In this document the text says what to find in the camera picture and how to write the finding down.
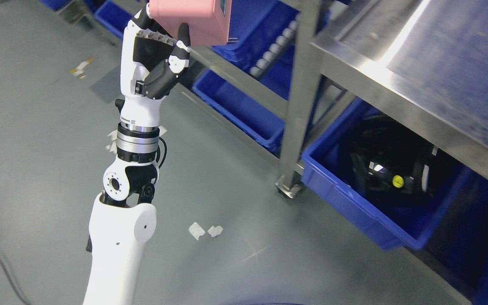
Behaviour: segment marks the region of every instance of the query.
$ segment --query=pink object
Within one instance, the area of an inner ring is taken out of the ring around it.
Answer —
[[[229,40],[232,0],[150,0],[150,15],[174,38],[188,23],[192,46],[217,46]]]

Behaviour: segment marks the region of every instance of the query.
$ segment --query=white paper scrap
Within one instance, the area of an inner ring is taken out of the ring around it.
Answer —
[[[223,231],[221,226],[211,226],[208,233],[211,235],[211,237],[216,237],[221,234],[221,231]]]
[[[163,126],[159,126],[159,136],[163,136],[165,133],[167,132],[167,128],[163,127]]]
[[[205,230],[199,226],[197,222],[194,222],[188,229],[189,233],[199,240],[199,237],[205,235]]]

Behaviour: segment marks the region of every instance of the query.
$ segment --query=gray floor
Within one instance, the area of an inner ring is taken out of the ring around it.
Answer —
[[[98,81],[119,53],[40,2],[0,5],[0,253],[35,305],[83,299],[89,213],[114,158],[105,136],[118,122]],[[69,73],[92,56],[85,79]],[[467,303],[404,249],[382,252],[311,191],[283,199],[275,164],[179,92],[161,115],[169,156],[138,305]],[[193,222],[225,230],[196,241]],[[0,304],[19,303],[0,269]]]

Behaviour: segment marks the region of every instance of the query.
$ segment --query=robotic arm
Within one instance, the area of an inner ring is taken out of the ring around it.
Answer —
[[[149,16],[149,6],[124,31],[120,123],[116,159],[103,175],[103,191],[89,220],[92,262],[84,305],[131,305],[145,244],[156,225],[151,204],[159,179],[159,108],[189,65],[189,27],[178,40]],[[127,199],[139,194],[137,205]]]

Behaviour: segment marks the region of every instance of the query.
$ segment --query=black wire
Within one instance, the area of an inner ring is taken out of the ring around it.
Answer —
[[[18,286],[18,283],[15,283],[14,280],[12,279],[12,276],[10,274],[10,272],[8,271],[6,265],[5,265],[5,262],[3,261],[3,259],[0,257],[0,265],[1,265],[1,268],[3,269],[3,271],[5,272],[5,276],[8,280],[8,282],[10,283],[10,285],[12,286],[12,290],[14,290],[14,293],[16,294],[16,296],[20,299],[20,301],[22,301],[22,303],[24,303],[25,305],[31,305],[31,303],[29,303],[29,301],[27,301],[26,297],[24,297],[20,291],[20,288]]]
[[[161,158],[161,149],[159,145],[157,145],[157,151],[155,151],[155,161],[159,163],[159,159]]]
[[[167,142],[161,137],[159,137],[159,140],[163,142],[163,147],[164,147],[163,158],[161,159],[161,162],[159,163],[159,168],[161,168],[161,166],[165,162],[165,158],[167,156]]]

